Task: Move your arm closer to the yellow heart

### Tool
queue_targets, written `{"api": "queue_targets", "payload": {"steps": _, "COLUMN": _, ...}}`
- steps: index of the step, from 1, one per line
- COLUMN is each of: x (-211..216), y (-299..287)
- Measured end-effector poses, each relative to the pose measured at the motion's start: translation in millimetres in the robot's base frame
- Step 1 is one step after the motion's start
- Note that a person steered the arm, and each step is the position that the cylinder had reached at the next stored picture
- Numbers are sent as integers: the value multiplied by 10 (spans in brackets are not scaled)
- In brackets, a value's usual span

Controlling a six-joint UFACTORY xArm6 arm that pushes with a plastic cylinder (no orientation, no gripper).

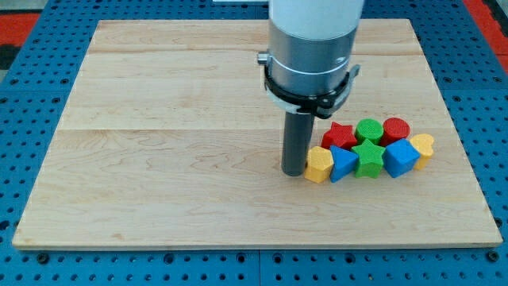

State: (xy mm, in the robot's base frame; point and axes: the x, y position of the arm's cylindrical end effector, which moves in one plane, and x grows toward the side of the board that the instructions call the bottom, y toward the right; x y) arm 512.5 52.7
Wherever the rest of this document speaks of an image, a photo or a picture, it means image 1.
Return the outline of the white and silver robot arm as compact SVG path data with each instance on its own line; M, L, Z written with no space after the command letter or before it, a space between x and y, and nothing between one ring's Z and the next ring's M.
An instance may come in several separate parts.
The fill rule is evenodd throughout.
M270 0L268 76L296 95L321 95L343 81L364 0Z

